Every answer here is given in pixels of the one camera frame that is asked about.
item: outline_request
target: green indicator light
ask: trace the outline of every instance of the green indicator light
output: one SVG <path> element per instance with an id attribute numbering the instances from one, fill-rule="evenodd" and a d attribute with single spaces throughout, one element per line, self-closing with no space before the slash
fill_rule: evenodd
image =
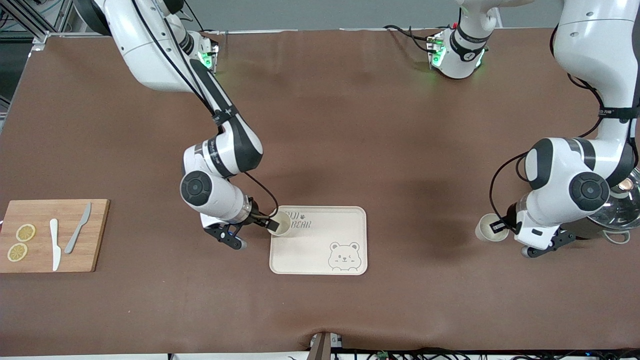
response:
<path id="1" fill-rule="evenodd" d="M 444 54 L 446 53 L 446 48 L 443 46 L 440 50 L 433 56 L 433 66 L 440 66 L 442 64 L 442 59 L 444 58 Z"/>
<path id="2" fill-rule="evenodd" d="M 484 55 L 484 50 L 482 50 L 482 52 L 478 56 L 478 62 L 476 63 L 476 67 L 480 66 L 480 64 L 482 63 L 482 55 Z"/>

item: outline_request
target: gray floor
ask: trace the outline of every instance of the gray floor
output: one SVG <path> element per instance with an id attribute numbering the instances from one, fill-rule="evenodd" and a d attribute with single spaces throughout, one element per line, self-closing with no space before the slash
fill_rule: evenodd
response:
<path id="1" fill-rule="evenodd" d="M 434 28 L 453 23 L 453 0 L 188 0 L 205 29 L 339 29 L 402 27 Z M 552 27 L 563 0 L 537 0 L 518 8 L 502 8 L 505 27 Z M 185 22 L 198 29 L 195 22 Z M 0 95 L 11 99 L 22 74 L 30 44 L 0 42 Z"/>

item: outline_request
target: metal pot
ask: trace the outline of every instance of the metal pot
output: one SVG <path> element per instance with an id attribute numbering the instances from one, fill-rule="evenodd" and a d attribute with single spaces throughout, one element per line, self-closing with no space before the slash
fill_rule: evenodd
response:
<path id="1" fill-rule="evenodd" d="M 611 188 L 609 200 L 590 217 L 582 218 L 562 228 L 584 239 L 605 238 L 621 245 L 629 242 L 629 231 L 640 227 L 640 172 L 633 169 L 620 184 Z M 621 241 L 612 239 L 622 235 Z"/>

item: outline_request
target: beige tray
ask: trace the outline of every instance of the beige tray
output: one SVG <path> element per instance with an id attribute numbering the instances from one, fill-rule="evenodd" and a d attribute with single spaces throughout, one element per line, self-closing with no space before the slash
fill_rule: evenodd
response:
<path id="1" fill-rule="evenodd" d="M 358 206 L 280 206 L 291 230 L 271 236 L 276 274 L 362 275 L 367 270 L 367 214 Z"/>

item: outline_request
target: pot handle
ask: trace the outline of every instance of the pot handle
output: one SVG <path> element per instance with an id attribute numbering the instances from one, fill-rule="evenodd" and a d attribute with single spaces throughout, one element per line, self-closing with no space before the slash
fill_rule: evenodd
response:
<path id="1" fill-rule="evenodd" d="M 625 238 L 625 239 L 624 239 L 624 240 L 622 240 L 622 241 L 616 241 L 616 240 L 613 240 L 613 239 L 611 238 L 611 235 L 614 235 L 614 234 L 622 235 L 622 236 L 624 236 L 624 238 Z M 610 243 L 612 243 L 612 244 L 615 244 L 615 245 L 624 245 L 624 244 L 628 243 L 628 242 L 629 242 L 629 240 L 631 239 L 631 234 L 629 234 L 629 232 L 628 232 L 628 231 L 625 231 L 624 233 L 610 233 L 609 231 L 603 230 L 603 231 L 602 231 L 602 236 L 603 236 L 603 237 L 604 237 L 608 242 L 610 242 Z"/>

